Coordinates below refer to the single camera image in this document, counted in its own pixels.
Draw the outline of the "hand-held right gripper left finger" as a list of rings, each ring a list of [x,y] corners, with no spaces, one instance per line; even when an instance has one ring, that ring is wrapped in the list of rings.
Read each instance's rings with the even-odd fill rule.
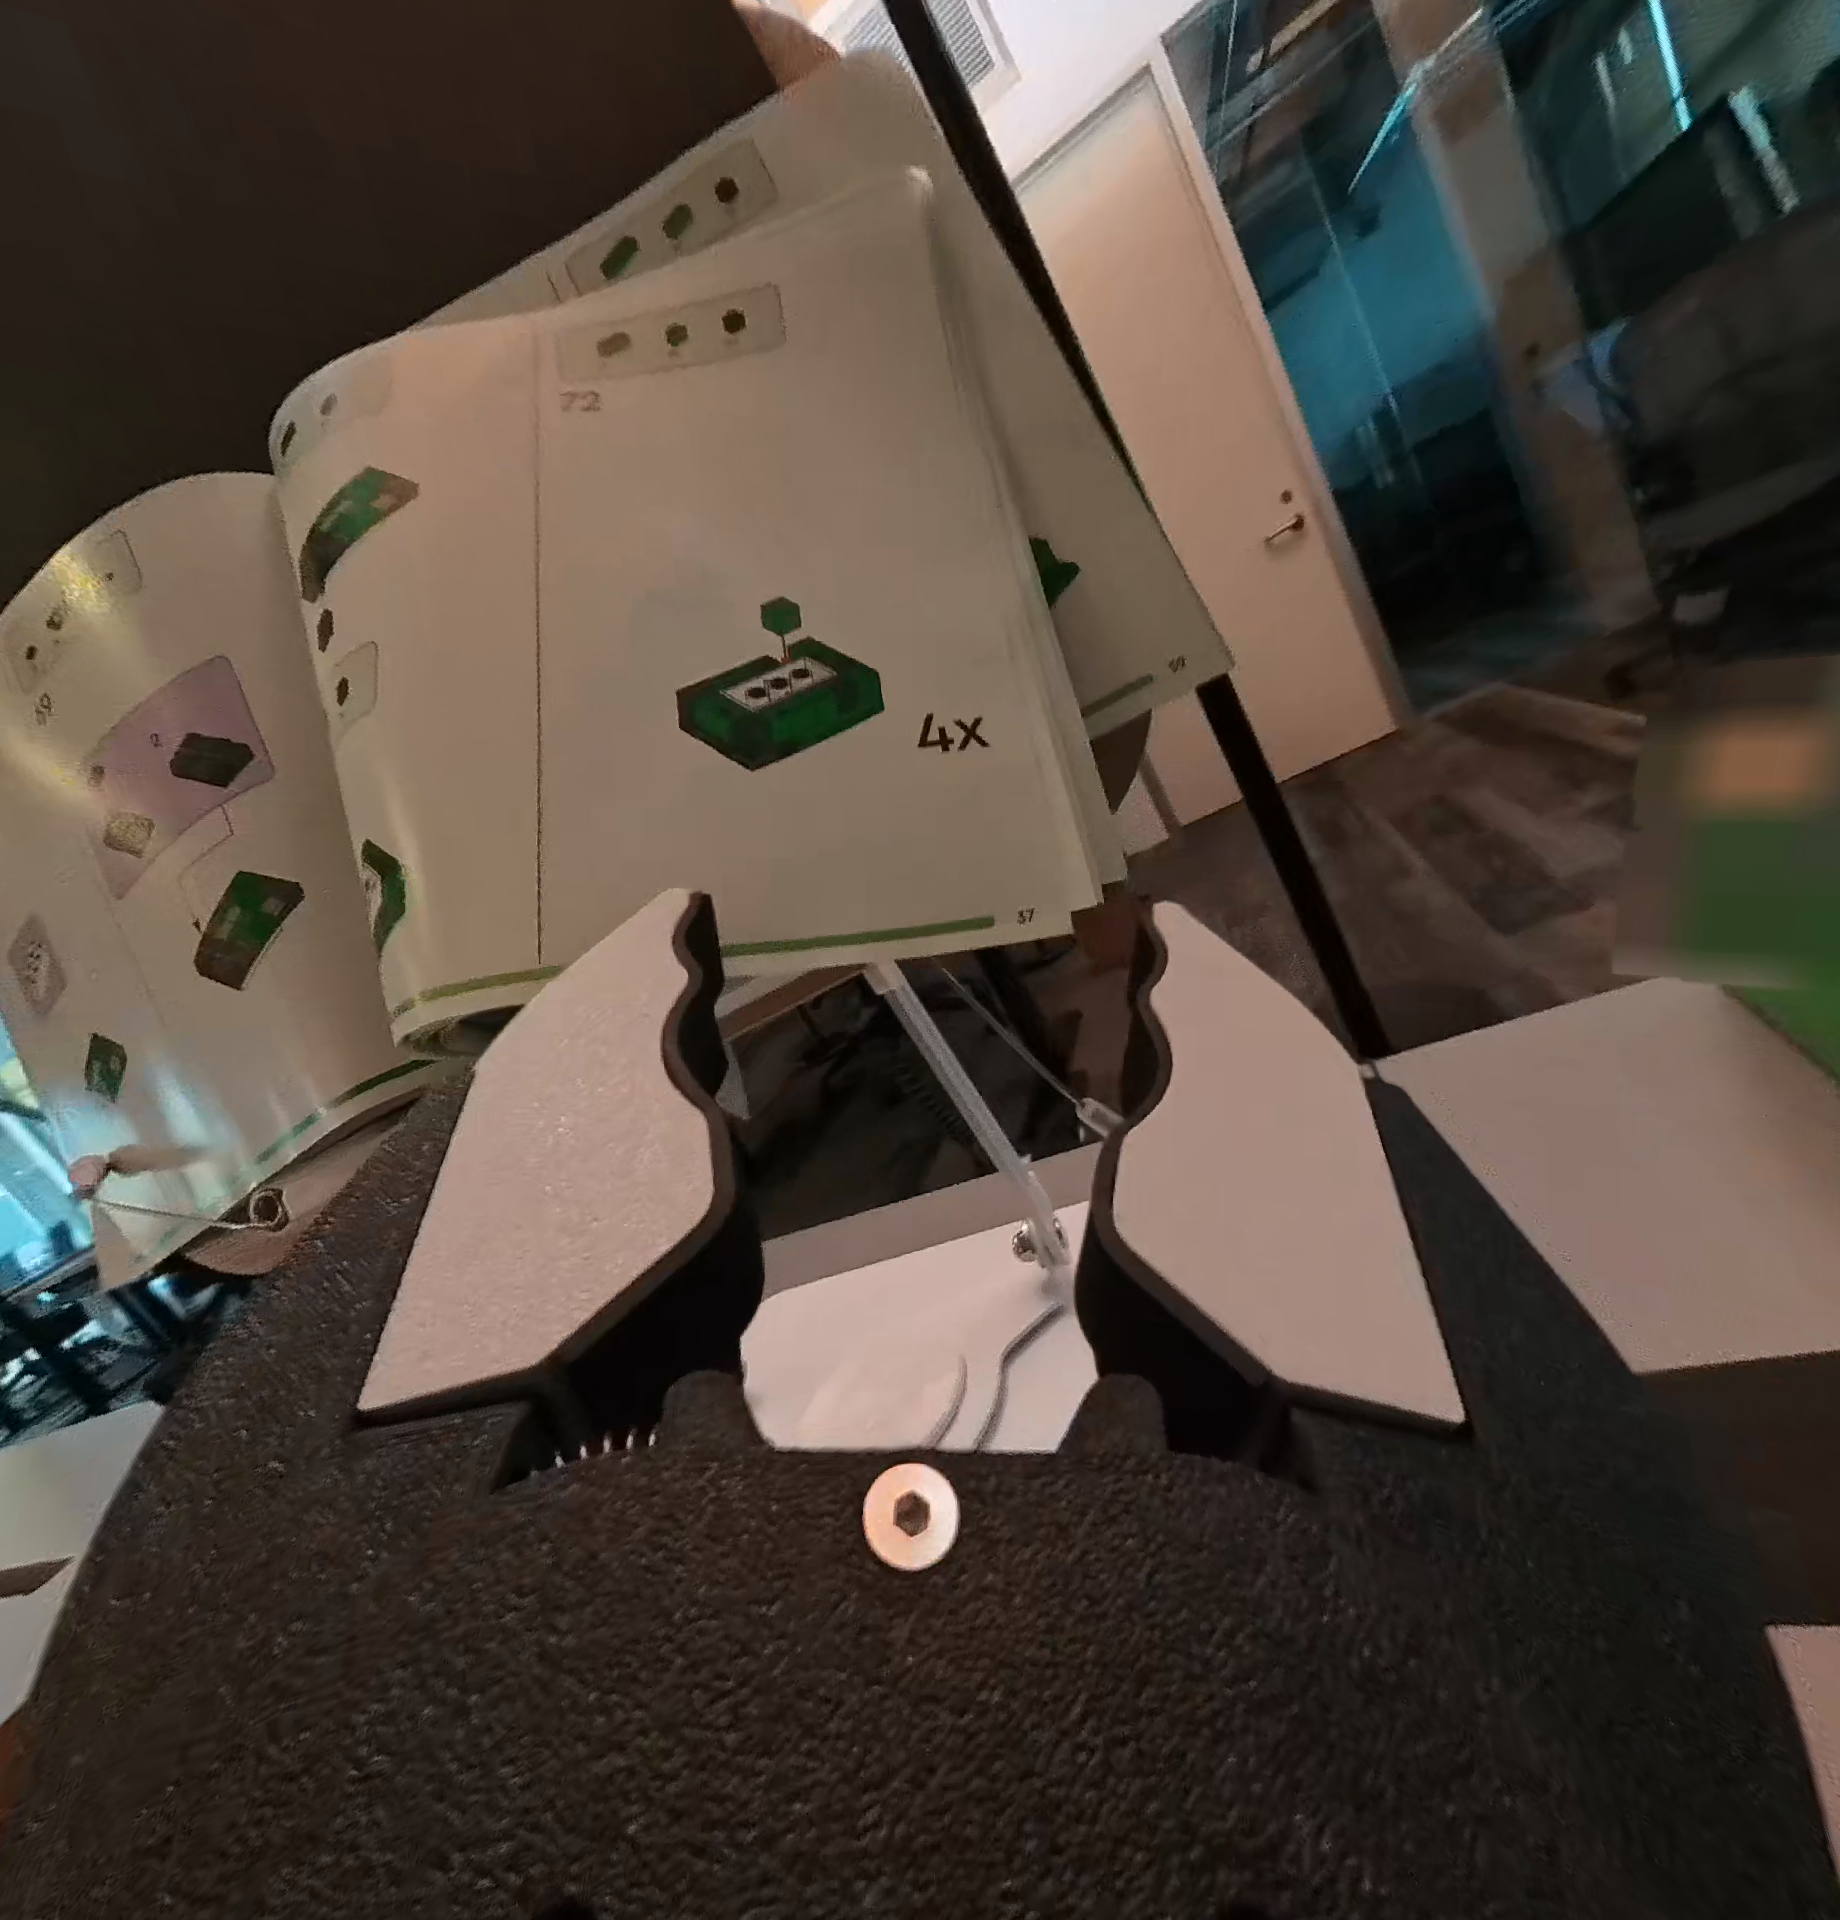
[[[523,1405],[572,1457],[743,1385],[766,1286],[734,1125],[716,904],[659,893],[481,1056],[368,1361],[368,1426]]]

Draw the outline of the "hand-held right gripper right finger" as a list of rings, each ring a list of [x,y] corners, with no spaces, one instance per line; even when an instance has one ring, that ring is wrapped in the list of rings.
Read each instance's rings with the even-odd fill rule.
[[[1362,1068],[1174,902],[1135,943],[1122,1090],[1074,1295],[1100,1376],[1153,1392],[1166,1446],[1260,1464],[1294,1412],[1461,1435]]]

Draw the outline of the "lego instruction booklet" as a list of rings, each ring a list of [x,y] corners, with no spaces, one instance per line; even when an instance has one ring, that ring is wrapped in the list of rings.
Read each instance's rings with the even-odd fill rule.
[[[0,1009],[108,1288],[667,891],[736,978],[1071,931],[1219,628],[888,56],[133,456],[0,605]]]

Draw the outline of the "white book stand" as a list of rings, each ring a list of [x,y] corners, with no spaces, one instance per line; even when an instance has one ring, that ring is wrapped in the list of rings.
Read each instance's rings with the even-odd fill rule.
[[[761,1301],[752,1322],[761,1431],[796,1451],[975,1451],[999,1418],[1014,1355],[1071,1317],[1077,1249],[1066,1232],[1081,1215],[1057,1212],[1038,1170],[939,1031],[925,996],[896,963],[871,972],[932,1093],[1010,1184],[1018,1232],[1006,1245],[988,1230],[796,1288],[774,1304]],[[322,1215],[318,1236],[261,1279],[177,1392],[157,1429],[159,1446],[181,1446],[182,1464],[207,1457],[230,1467],[279,1458],[283,1451],[339,1448],[357,1431],[428,1429],[444,1418],[511,1410],[523,1458],[557,1467],[675,1426],[678,1388],[656,1431],[572,1457],[556,1451],[546,1426],[523,1405],[388,1426],[358,1418],[363,1380],[472,1075],[424,1095],[344,1189],[339,1205]]]

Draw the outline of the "white door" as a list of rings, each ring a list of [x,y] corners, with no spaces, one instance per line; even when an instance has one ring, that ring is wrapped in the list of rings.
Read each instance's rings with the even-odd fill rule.
[[[1411,708],[1159,44],[1016,193],[1272,776],[1380,769]]]

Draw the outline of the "dark brown panel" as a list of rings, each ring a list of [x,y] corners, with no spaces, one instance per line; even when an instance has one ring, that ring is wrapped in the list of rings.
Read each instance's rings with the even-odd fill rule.
[[[0,1],[0,613],[772,92],[723,1]]]

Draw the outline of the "glass partition wall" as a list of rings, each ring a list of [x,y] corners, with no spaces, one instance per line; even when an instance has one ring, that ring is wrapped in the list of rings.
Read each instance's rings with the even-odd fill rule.
[[[1840,655],[1840,1],[1226,1],[1166,36],[1417,710]]]

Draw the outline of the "black frame pole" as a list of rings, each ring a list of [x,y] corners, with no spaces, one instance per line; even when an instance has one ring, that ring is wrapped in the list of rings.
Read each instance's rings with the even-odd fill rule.
[[[924,1],[888,1],[886,12],[913,64],[937,126],[981,205],[997,242],[1029,291],[1029,300],[1040,311],[1052,342],[1068,360],[1081,392],[1100,419],[1102,432],[1119,454],[1127,475],[1138,480],[1139,471],[1086,362],[1071,315],[1058,296],[1046,256],[1030,234],[1026,214],[985,130],[981,110],[966,84],[962,84],[932,12]],[[1268,863],[1340,1013],[1353,1054],[1365,1064],[1389,1058],[1394,1046],[1389,1038],[1383,1010],[1365,984],[1329,888],[1314,865],[1314,855],[1297,824],[1281,781],[1274,780],[1268,766],[1268,753],[1257,739],[1233,677],[1219,675],[1197,684],[1195,702],[1226,766],[1236,780],[1243,804],[1247,804]]]

